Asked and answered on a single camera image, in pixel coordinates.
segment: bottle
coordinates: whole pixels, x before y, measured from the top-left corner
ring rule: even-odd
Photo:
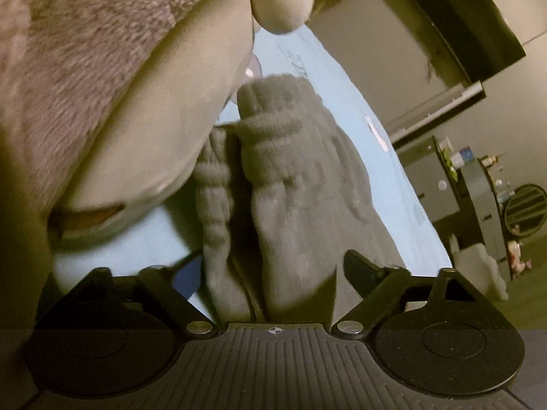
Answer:
[[[481,157],[480,162],[482,163],[482,166],[488,169],[493,167],[496,163],[498,163],[500,157],[504,155],[505,154],[500,154],[499,156],[484,156],[484,157]]]
[[[498,203],[499,205],[504,205],[511,197],[513,197],[515,195],[515,191],[511,191],[511,192],[502,192],[500,194],[498,194]]]
[[[454,148],[448,137],[445,137],[442,141],[439,142],[439,149],[441,151],[447,151],[448,153],[454,153]]]
[[[473,155],[473,152],[469,146],[450,157],[450,161],[452,162],[452,165],[455,169],[460,169],[461,167],[471,162],[473,159],[475,159],[475,156]]]

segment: television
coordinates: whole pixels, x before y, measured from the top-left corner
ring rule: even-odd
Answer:
[[[526,56],[493,0],[412,0],[470,82],[485,81]]]

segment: ribbed plastic surface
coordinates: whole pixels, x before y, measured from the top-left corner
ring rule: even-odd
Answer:
[[[366,345],[321,325],[232,324],[187,344],[173,367],[133,393],[80,400],[42,392],[29,410],[525,410],[507,392],[428,396],[387,375]]]

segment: metal screw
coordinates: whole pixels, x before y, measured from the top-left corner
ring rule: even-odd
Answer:
[[[213,329],[213,326],[209,322],[195,320],[186,325],[186,329],[193,334],[207,334]]]
[[[361,333],[364,330],[363,324],[357,322],[356,320],[345,320],[336,326],[338,330],[346,334],[357,334]]]

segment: stuffed toy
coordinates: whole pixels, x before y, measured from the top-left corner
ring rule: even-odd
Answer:
[[[518,278],[524,270],[532,269],[532,261],[522,261],[522,252],[520,249],[520,243],[516,241],[510,241],[507,244],[509,249],[509,262],[511,266],[511,272],[514,279]]]
[[[489,256],[484,244],[475,244],[460,250],[457,238],[449,239],[454,268],[490,301],[509,299],[497,261]]]
[[[245,80],[254,32],[314,0],[31,0],[11,137],[52,242],[116,234],[177,191]]]

